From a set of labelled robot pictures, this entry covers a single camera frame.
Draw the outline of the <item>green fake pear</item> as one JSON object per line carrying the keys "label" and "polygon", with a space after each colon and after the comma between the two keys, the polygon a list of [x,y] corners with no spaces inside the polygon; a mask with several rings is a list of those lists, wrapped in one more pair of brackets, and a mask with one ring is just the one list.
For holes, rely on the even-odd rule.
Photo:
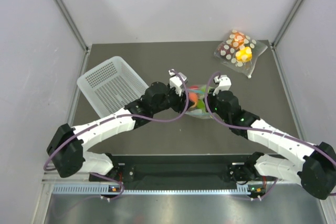
{"label": "green fake pear", "polygon": [[198,99],[196,108],[197,108],[198,110],[201,110],[203,113],[205,113],[205,111],[206,111],[206,107],[205,107],[205,103],[204,103],[204,100],[203,100],[203,99]]}

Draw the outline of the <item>clear blue zip top bag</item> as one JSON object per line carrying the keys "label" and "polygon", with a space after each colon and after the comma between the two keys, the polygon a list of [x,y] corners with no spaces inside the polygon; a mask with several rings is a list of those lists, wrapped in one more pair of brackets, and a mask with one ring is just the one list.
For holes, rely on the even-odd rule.
{"label": "clear blue zip top bag", "polygon": [[188,96],[192,105],[186,111],[186,114],[198,119],[211,119],[212,116],[206,111],[204,102],[206,85],[192,85],[188,87]]}

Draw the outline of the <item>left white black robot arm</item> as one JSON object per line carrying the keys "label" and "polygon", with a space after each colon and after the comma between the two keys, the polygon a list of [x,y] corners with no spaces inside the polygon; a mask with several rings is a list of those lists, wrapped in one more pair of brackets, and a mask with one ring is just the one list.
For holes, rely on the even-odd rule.
{"label": "left white black robot arm", "polygon": [[111,155],[92,153],[89,149],[110,137],[154,121],[154,115],[162,111],[173,109],[183,115],[189,107],[187,98],[183,81],[154,82],[142,97],[109,116],[80,126],[70,127],[67,123],[59,126],[47,147],[49,161],[61,178],[84,172],[114,180],[119,168],[113,164]]}

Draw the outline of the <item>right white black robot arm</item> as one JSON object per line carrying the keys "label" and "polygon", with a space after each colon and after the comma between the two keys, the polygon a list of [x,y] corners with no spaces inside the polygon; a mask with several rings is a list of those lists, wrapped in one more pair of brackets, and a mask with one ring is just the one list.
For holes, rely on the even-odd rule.
{"label": "right white black robot arm", "polygon": [[330,144],[315,145],[272,127],[259,116],[243,110],[230,91],[211,90],[204,102],[207,111],[216,113],[216,120],[234,134],[280,155],[276,158],[253,153],[245,162],[248,178],[271,176],[287,180],[322,200],[335,195],[335,150]]}

